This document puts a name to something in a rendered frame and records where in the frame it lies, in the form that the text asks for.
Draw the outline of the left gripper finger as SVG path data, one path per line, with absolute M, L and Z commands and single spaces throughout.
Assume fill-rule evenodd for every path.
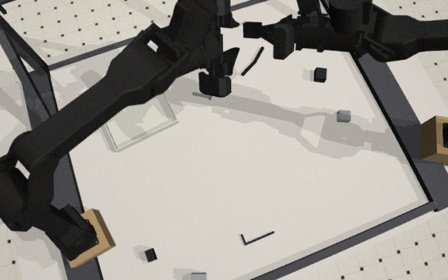
M 290 14 L 290 15 L 288 15 L 287 17 L 286 17 L 286 21 L 289 21 L 290 19 L 292 19 L 292 14 Z M 269 25 L 275 25 L 275 24 L 268 24 L 268 25 L 264 25 L 264 26 L 269 26 Z
M 280 21 L 286 21 L 286 17 L 281 19 Z M 258 36 L 273 45 L 273 31 L 274 31 L 274 25 L 259 26 Z

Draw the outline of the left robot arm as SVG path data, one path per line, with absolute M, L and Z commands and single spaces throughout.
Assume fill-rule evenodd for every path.
M 386 63 L 406 60 L 419 52 L 448 50 L 448 19 L 419 21 L 408 15 L 392 15 L 372 1 L 329 0 L 330 51 L 354 52 L 356 59 L 368 52 L 376 61 Z M 319 0 L 297 3 L 301 14 L 297 24 L 320 22 L 328 16 L 321 12 Z

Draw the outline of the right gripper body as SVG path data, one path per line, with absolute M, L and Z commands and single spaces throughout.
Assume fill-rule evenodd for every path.
M 201 93 L 224 98 L 231 93 L 231 78 L 228 75 L 228 63 L 224 62 L 223 34 L 224 16 L 229 14 L 231 0 L 213 0 L 218 5 L 217 14 L 204 40 L 201 50 L 201 65 L 197 68 L 208 69 L 199 72 L 199 90 Z

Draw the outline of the black diagonal bars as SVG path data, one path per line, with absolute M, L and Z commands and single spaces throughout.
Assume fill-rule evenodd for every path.
M 25 91 L 31 99 L 42 121 L 45 122 L 52 115 L 43 101 L 36 85 L 28 73 L 24 59 L 40 76 L 50 75 L 49 67 L 39 55 L 25 42 L 25 40 L 0 15 L 0 45 L 10 64 L 20 79 Z M 20 58 L 21 57 L 21 58 Z

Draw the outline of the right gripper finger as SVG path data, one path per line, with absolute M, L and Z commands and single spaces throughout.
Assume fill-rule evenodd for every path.
M 237 59 L 238 53 L 240 51 L 239 47 L 234 47 L 223 52 L 224 62 L 228 63 L 228 75 L 231 76 L 233 74 L 233 68 L 235 65 L 235 61 Z
M 236 22 L 233 19 L 232 12 L 229 11 L 229 14 L 224 16 L 224 26 L 221 26 L 221 28 L 232 29 L 232 28 L 236 28 L 239 26 L 240 26 L 240 23 Z

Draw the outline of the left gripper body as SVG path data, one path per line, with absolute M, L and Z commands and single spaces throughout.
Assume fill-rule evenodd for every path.
M 295 50 L 329 50 L 330 17 L 320 22 L 297 24 L 297 19 L 279 21 L 274 25 L 273 58 L 284 60 Z

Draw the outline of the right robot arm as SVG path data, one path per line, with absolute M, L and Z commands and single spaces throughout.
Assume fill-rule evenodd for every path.
M 152 23 L 142 29 L 99 82 L 13 140 L 0 157 L 0 218 L 11 231 L 44 231 L 69 261 L 99 244 L 88 219 L 69 204 L 60 210 L 51 204 L 60 159 L 124 108 L 147 103 L 195 71 L 218 9 L 213 0 L 178 0 L 169 28 Z M 18 160 L 28 179 L 15 167 Z

